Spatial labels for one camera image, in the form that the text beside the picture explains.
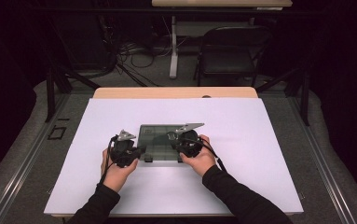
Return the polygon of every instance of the white table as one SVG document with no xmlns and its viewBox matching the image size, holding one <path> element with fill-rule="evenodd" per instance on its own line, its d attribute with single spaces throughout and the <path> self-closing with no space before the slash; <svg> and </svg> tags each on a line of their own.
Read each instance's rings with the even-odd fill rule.
<svg viewBox="0 0 357 224">
<path fill-rule="evenodd" d="M 213 98 L 199 98 L 203 95 Z M 164 99 L 151 99 L 159 96 Z M 45 214 L 70 217 L 86 203 L 100 180 L 102 151 L 121 129 L 138 137 L 141 124 L 190 122 L 205 123 L 196 131 L 210 137 L 227 170 L 241 183 L 287 214 L 303 212 L 254 89 L 110 88 L 98 89 L 95 97 L 89 101 Z M 176 161 L 140 161 L 119 194 L 111 217 L 231 216 L 202 186 L 201 178 Z"/>
<path fill-rule="evenodd" d="M 290 7 L 291 0 L 152 0 L 154 7 L 261 7 L 261 9 L 279 9 Z M 200 36 L 206 31 L 220 26 L 242 26 L 243 22 L 209 22 L 199 24 L 193 22 L 184 22 L 180 26 L 185 27 L 177 30 L 179 27 L 175 16 L 172 16 L 172 62 L 170 65 L 170 78 L 177 77 L 178 51 L 177 35 Z"/>
</svg>

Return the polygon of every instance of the wooden surface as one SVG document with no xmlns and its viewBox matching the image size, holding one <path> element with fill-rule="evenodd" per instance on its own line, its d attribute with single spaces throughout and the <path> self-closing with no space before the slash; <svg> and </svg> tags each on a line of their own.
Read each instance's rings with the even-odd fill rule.
<svg viewBox="0 0 357 224">
<path fill-rule="evenodd" d="M 99 88 L 94 92 L 97 99 L 171 99 L 211 97 L 247 97 L 257 98 L 252 87 L 134 87 L 134 88 Z"/>
<path fill-rule="evenodd" d="M 290 7 L 291 0 L 152 0 L 154 7 Z"/>
</svg>

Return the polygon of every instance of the forearm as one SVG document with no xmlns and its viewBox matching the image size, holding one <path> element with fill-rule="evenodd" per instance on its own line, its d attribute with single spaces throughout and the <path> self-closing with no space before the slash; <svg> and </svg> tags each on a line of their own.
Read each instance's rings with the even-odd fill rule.
<svg viewBox="0 0 357 224">
<path fill-rule="evenodd" d="M 103 223 L 119 199 L 120 196 L 115 191 L 101 185 L 67 223 Z"/>
<path fill-rule="evenodd" d="M 228 207 L 240 223 L 292 223 L 276 205 L 216 165 L 205 173 L 203 185 Z"/>
</svg>

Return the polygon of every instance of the gray carpet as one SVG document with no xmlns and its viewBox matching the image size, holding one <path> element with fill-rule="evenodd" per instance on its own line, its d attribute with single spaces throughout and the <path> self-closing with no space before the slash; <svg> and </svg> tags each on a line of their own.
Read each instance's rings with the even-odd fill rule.
<svg viewBox="0 0 357 224">
<path fill-rule="evenodd" d="M 184 47 L 181 48 L 178 78 L 175 80 L 169 79 L 169 57 L 157 57 L 150 66 L 142 69 L 136 68 L 136 70 L 158 85 L 196 86 L 196 81 L 192 79 L 196 56 L 191 50 L 185 51 Z M 134 59 L 139 60 L 135 62 L 144 64 L 147 64 L 146 60 L 149 59 L 144 55 L 135 57 L 137 58 Z M 127 60 L 126 64 L 132 67 L 130 60 Z M 268 77 L 260 76 L 256 85 L 261 85 L 265 79 L 268 79 Z M 207 86 L 247 86 L 250 83 L 245 79 L 223 81 L 209 78 L 204 80 L 203 84 Z M 110 87 L 138 86 L 127 75 L 120 74 L 119 71 L 108 76 L 94 78 L 93 81 L 102 86 Z M 0 165 L 0 200 L 6 193 L 6 187 L 9 188 L 12 176 L 16 174 L 22 162 L 26 160 L 27 155 L 34 147 L 37 136 L 46 129 L 46 126 L 49 130 L 47 135 L 50 134 L 50 129 L 55 125 L 56 128 L 66 128 L 65 133 L 60 140 L 45 139 L 39 141 L 40 149 L 34 155 L 34 163 L 29 167 L 29 173 L 24 176 L 24 182 L 18 185 L 12 194 L 9 203 L 5 204 L 5 207 L 3 206 L 6 209 L 4 209 L 5 212 L 3 211 L 0 214 L 0 223 L 62 223 L 58 218 L 43 214 L 49 197 L 47 191 L 53 187 L 57 180 L 68 147 L 75 135 L 88 99 L 92 95 L 92 90 L 80 82 L 72 80 L 72 84 L 74 86 L 73 94 L 65 96 L 57 92 L 57 98 L 61 99 L 62 102 L 60 106 L 62 111 L 50 124 L 44 123 L 47 111 L 45 83 L 41 83 L 35 88 L 38 98 L 34 112 Z M 260 97 L 267 107 L 296 190 L 304 195 L 301 202 L 305 212 L 301 215 L 294 215 L 291 219 L 294 223 L 341 223 L 329 192 L 311 156 L 311 145 L 303 133 L 301 121 L 297 119 L 295 108 L 292 107 L 292 101 L 295 99 L 281 96 L 283 87 L 284 83 L 281 83 L 267 93 L 260 94 Z M 357 221 L 357 185 L 330 146 L 320 102 L 314 94 L 309 99 L 309 121 L 310 129 L 315 135 Z M 58 132 L 55 132 L 51 137 L 55 136 L 58 136 Z"/>
</svg>

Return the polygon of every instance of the person's left hand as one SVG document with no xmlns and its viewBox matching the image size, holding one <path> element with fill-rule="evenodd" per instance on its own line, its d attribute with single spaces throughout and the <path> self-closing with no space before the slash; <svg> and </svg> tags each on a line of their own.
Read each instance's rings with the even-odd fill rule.
<svg viewBox="0 0 357 224">
<path fill-rule="evenodd" d="M 105 170 L 106 155 L 107 149 L 103 151 L 103 163 L 102 163 L 102 175 Z M 129 174 L 131 174 L 137 167 L 138 159 L 135 159 L 130 166 L 120 168 L 117 165 L 113 164 L 109 167 L 105 180 L 103 182 L 109 189 L 119 192 L 123 185 L 125 184 Z"/>
</svg>

